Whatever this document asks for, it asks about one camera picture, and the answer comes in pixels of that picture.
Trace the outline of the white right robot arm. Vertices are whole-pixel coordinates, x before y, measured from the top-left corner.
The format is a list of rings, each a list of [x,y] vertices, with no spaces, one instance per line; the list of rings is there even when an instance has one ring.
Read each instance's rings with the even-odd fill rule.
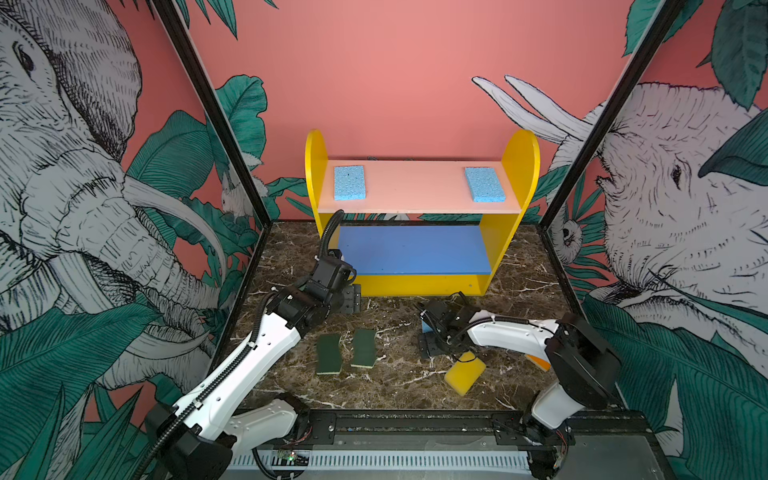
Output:
[[[554,373],[553,383],[534,397],[521,420],[531,433],[549,434],[581,410],[602,410],[617,402],[619,354],[579,315],[528,320],[494,314],[468,303],[461,292],[418,308],[442,354],[499,348],[524,354]]]

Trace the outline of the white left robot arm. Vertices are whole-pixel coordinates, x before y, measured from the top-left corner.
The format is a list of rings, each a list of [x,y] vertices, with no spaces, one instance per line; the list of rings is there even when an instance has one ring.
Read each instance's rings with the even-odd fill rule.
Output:
[[[151,445],[133,478],[154,464],[175,479],[218,479],[236,451],[286,436],[298,408],[283,398],[244,415],[235,411],[310,329],[342,309],[356,275],[340,250],[325,250],[309,275],[264,296],[243,342],[192,391],[146,416]]]

